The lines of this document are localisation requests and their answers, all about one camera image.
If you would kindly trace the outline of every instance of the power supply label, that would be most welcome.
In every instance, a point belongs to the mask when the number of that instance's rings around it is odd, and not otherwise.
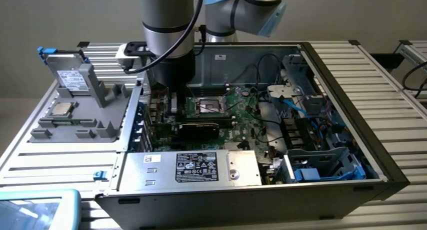
[[[175,180],[179,183],[218,181],[216,152],[178,153]]]

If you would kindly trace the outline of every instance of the robotic arm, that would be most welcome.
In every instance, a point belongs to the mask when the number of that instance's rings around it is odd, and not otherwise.
[[[284,11],[282,0],[206,0],[208,42],[235,42],[236,30],[270,37]]]
[[[156,81],[172,92],[195,76],[195,23],[202,4],[199,0],[195,11],[194,0],[142,0],[147,43],[130,42],[124,50],[127,56],[143,56],[143,51],[150,50],[156,59],[140,69],[124,72],[134,74],[154,68]],[[236,41],[236,30],[268,37],[284,9],[282,0],[206,0],[208,42]]]

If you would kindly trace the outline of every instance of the wire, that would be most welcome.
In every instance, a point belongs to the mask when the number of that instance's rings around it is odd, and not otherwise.
[[[414,96],[415,98],[418,98],[419,95],[422,94],[423,87],[424,87],[426,84],[427,84],[427,77],[426,77],[424,81],[422,82],[422,84],[420,84],[420,86],[419,86],[418,92],[416,92],[416,94],[415,94],[415,96]]]
[[[403,80],[402,80],[402,85],[403,85],[403,88],[407,89],[407,90],[411,90],[411,91],[427,91],[427,88],[423,88],[424,87],[424,83],[422,84],[422,87],[420,88],[411,88],[407,86],[407,79],[408,77],[411,76],[411,74],[420,68],[423,68],[424,66],[427,65],[427,61],[423,62],[420,65],[418,65],[416,67],[414,67],[407,73],[406,75],[403,76]]]
[[[188,85],[187,85],[186,87],[188,88],[190,93],[191,93],[191,95],[192,95],[194,104],[195,104],[196,106],[199,106],[199,108],[203,108],[203,109],[206,109],[206,110],[210,110],[210,111],[214,112],[214,113],[223,114],[223,112],[220,112],[220,111],[216,111],[216,110],[212,110],[212,109],[210,109],[210,108],[207,108],[207,107],[204,107],[204,106],[200,106],[200,104],[196,103],[196,95],[195,95],[192,89],[190,88]]]
[[[239,76],[230,82],[231,84],[235,83],[235,82],[239,80],[239,78],[244,75],[244,73],[247,72],[247,70],[248,70],[251,67],[255,68],[256,73],[258,73],[259,70],[258,70],[258,67],[256,67],[256,65],[255,65],[254,63],[246,65],[246,67],[244,67],[242,73],[239,74]]]
[[[251,89],[252,89],[252,88],[258,91],[258,93],[254,93],[254,94],[252,94],[252,96],[251,96],[251,98],[250,98],[246,106],[250,106],[251,100],[252,100],[252,98],[254,98],[254,96],[255,96],[256,94],[260,94],[260,93],[263,93],[263,92],[268,92],[268,90],[259,91],[255,87],[251,87]],[[263,119],[258,118],[256,116],[254,116],[252,113],[250,113],[250,112],[247,112],[247,113],[251,115],[251,117],[252,117],[255,120],[262,121],[262,122],[264,122],[264,123],[278,124],[278,125],[280,126],[280,122],[270,121],[270,120],[263,120]]]
[[[226,93],[224,93],[224,95],[222,96],[222,98],[223,98],[223,97],[226,97],[226,96],[227,96],[227,94],[230,94],[230,93],[231,93],[234,90],[236,90],[236,89],[238,89],[238,86],[236,86],[236,87],[234,87],[232,89],[230,89],[230,90],[228,90],[228,92],[226,92]]]
[[[199,18],[202,6],[203,6],[203,0],[199,0],[196,8],[195,8],[195,13],[192,15],[187,29],[186,29],[184,33],[182,34],[180,38],[178,39],[178,41],[175,42],[175,44],[171,46],[171,48],[163,53],[163,55],[160,57],[158,57],[148,65],[143,66],[142,68],[132,70],[132,71],[130,71],[128,68],[123,69],[126,74],[139,74],[139,73],[147,71],[154,66],[156,66],[171,55],[171,53],[179,48],[179,46],[182,45],[182,43],[184,42],[190,33],[194,30],[194,27],[195,27],[195,24],[196,24],[196,21]]]
[[[258,60],[258,64],[256,64],[256,86],[259,85],[259,83],[262,82],[262,75],[260,75],[260,65],[262,65],[262,61],[263,59],[267,57],[267,56],[271,56],[275,58],[276,62],[278,62],[278,74],[280,74],[280,71],[282,71],[282,61],[279,59],[279,57],[272,54],[272,53],[267,53],[264,54],[260,59]]]
[[[283,103],[287,104],[291,108],[294,108],[296,111],[300,111],[306,117],[308,117],[308,113],[306,112],[306,110],[303,110],[302,108],[299,108],[298,106],[295,106],[295,104],[287,100],[287,99],[283,99]]]
[[[264,94],[264,92],[263,93],[260,93],[260,96],[262,96],[262,98],[264,99],[264,101],[267,102],[267,103],[271,103],[271,101],[270,100],[267,100],[267,98],[266,98],[266,94]]]
[[[264,131],[264,129],[266,129],[266,127],[263,127],[260,130],[259,130],[259,132],[258,132],[258,134],[256,134],[256,136],[255,136],[255,138],[256,138],[256,140],[260,142],[260,143],[263,143],[263,144],[268,144],[268,143],[271,143],[271,142],[274,142],[274,141],[276,141],[276,140],[279,140],[279,139],[283,139],[283,136],[280,136],[280,137],[276,137],[274,140],[270,140],[270,141],[263,141],[263,140],[260,140],[260,133],[262,133],[262,131]]]
[[[207,45],[207,25],[200,25],[199,26],[199,31],[200,31],[200,35],[202,35],[202,48],[200,51],[198,52],[198,54],[195,54],[194,56],[199,56],[203,53],[203,50],[206,49],[206,45]]]
[[[203,50],[206,49],[206,45],[207,45],[207,42],[203,41],[200,51],[194,55],[195,57],[198,57],[203,53]]]
[[[296,106],[296,104],[299,104],[299,102],[303,101],[304,99],[306,99],[306,98],[303,97],[300,100],[298,100],[296,103],[295,103],[295,106]]]
[[[264,122],[264,123],[278,124],[278,125],[280,126],[280,123],[279,123],[279,122],[260,119],[260,118],[258,118],[256,116],[254,116],[250,112],[248,112],[248,114],[251,115],[251,117],[252,117],[255,120],[262,121],[262,122]]]
[[[242,103],[242,101],[243,101],[243,100],[238,101],[234,105],[231,105],[231,106],[226,109],[226,111],[228,111],[228,110],[232,109],[235,106],[238,106],[238,104]]]
[[[327,116],[328,116],[328,111],[330,111],[330,100],[327,98],[327,96],[323,95],[323,98],[326,100],[326,110],[324,110],[324,119],[327,119]]]
[[[323,116],[311,116],[310,119],[320,119],[322,122],[326,122],[328,125],[332,125],[332,122]]]
[[[323,134],[322,134],[322,129],[320,129],[322,125],[318,126],[318,124],[314,121],[311,121],[311,125],[312,125],[314,129],[318,131],[318,134],[319,134],[319,136],[318,136],[318,145],[319,145],[318,150],[320,151],[322,150],[322,146],[323,146]]]

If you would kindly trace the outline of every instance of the black cable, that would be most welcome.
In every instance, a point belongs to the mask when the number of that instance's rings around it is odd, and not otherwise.
[[[239,74],[239,76],[230,82],[231,84],[235,83],[235,82],[239,80],[239,78],[240,78],[240,77],[243,76],[243,74],[247,72],[247,70],[250,69],[250,67],[254,67],[254,68],[255,68],[256,74],[258,74],[259,69],[258,69],[256,65],[255,65],[254,63],[251,63],[251,64],[246,65],[246,67],[244,67],[242,73]]]
[[[260,133],[262,133],[262,131],[264,130],[264,128],[266,127],[263,127],[260,130],[259,130],[259,132],[258,132],[258,134],[256,134],[256,136],[255,136],[255,139],[260,142],[260,143],[263,143],[263,144],[268,144],[268,143],[271,143],[271,142],[274,142],[274,141],[276,141],[276,140],[279,140],[279,139],[283,139],[283,136],[280,136],[280,137],[276,137],[274,140],[270,140],[270,141],[263,141],[263,140],[260,140]]]
[[[238,106],[239,103],[242,103],[243,100],[238,101],[235,104],[232,104],[224,111],[228,111],[232,109],[235,106]]]
[[[182,45],[182,43],[184,42],[184,40],[187,39],[190,33],[194,30],[198,18],[199,18],[199,14],[200,14],[200,10],[202,10],[202,6],[203,6],[203,0],[198,1],[198,5],[195,8],[195,13],[192,15],[192,19],[190,21],[190,24],[187,26],[187,29],[184,31],[184,33],[182,34],[180,38],[178,39],[178,41],[175,42],[175,44],[171,46],[171,48],[163,53],[163,55],[160,57],[158,57],[148,65],[143,66],[142,68],[130,71],[130,69],[123,69],[126,74],[139,74],[144,71],[147,71],[148,69],[151,69],[154,66],[156,66],[170,55],[171,53],[179,48],[179,46]]]
[[[310,119],[320,119],[320,122],[326,122],[326,123],[332,124],[332,122],[330,120],[327,120],[323,116],[311,116]]]
[[[207,45],[207,42],[203,41],[200,51],[194,55],[195,57],[198,57],[203,53],[203,50],[206,49],[206,45]]]
[[[416,67],[414,67],[408,72],[407,74],[403,76],[403,80],[402,80],[402,85],[403,85],[403,88],[407,89],[407,90],[411,90],[411,91],[427,91],[427,88],[423,88],[424,87],[424,84],[422,84],[422,87],[420,88],[411,88],[407,86],[407,79],[408,77],[411,76],[411,74],[418,70],[420,69],[422,67],[424,67],[427,65],[427,61],[423,62],[420,65],[418,65]]]
[[[252,117],[255,120],[262,121],[262,122],[264,122],[264,123],[278,124],[278,125],[280,126],[280,122],[270,121],[270,120],[263,120],[263,119],[258,118],[256,116],[254,116],[250,112],[247,112],[247,113],[251,115],[251,117]]]
[[[298,100],[296,103],[295,103],[295,106],[296,106],[296,104],[299,104],[299,102],[303,101],[304,99],[306,99],[306,98],[303,97],[300,100]]]
[[[207,45],[207,25],[200,25],[199,27],[200,35],[202,35],[202,48],[200,51],[194,55],[195,57],[203,53]]]
[[[256,64],[256,86],[258,86],[258,84],[262,82],[262,75],[260,75],[260,65],[262,65],[262,61],[263,61],[263,59],[264,59],[264,57],[267,57],[267,56],[272,56],[274,58],[275,58],[275,60],[278,61],[278,74],[280,74],[280,71],[282,71],[282,61],[280,61],[280,59],[279,59],[279,57],[275,55],[275,54],[272,54],[272,53],[266,53],[262,57],[260,57],[260,59],[258,60],[258,64]]]
[[[252,100],[254,96],[258,95],[258,93],[254,93],[254,94],[252,94],[252,96],[251,96],[251,98],[250,98],[248,103],[247,103],[246,106],[250,106],[251,100]],[[252,117],[255,120],[262,121],[262,122],[264,122],[264,123],[278,124],[278,125],[280,126],[280,122],[270,121],[270,120],[263,120],[263,119],[258,118],[256,116],[254,116],[254,115],[251,114],[251,112],[247,112],[247,113],[251,115],[251,117]]]
[[[266,101],[267,103],[271,103],[270,100],[267,100],[267,98],[266,98],[266,92],[267,92],[267,91],[263,91],[263,93],[260,94],[260,96],[262,96],[262,98],[264,99],[264,101]]]
[[[424,87],[426,84],[427,84],[427,77],[426,77],[424,81],[422,82],[422,84],[420,84],[420,86],[419,86],[419,88],[418,88],[418,92],[416,92],[416,94],[415,94],[415,96],[414,96],[415,98],[418,98],[419,95],[422,94],[423,87]]]

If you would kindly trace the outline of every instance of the warning label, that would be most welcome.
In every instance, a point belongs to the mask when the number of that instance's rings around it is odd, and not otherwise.
[[[87,91],[88,85],[79,71],[58,71],[58,75],[70,91]]]
[[[218,172],[216,152],[176,154],[176,182],[191,183],[218,181]]]

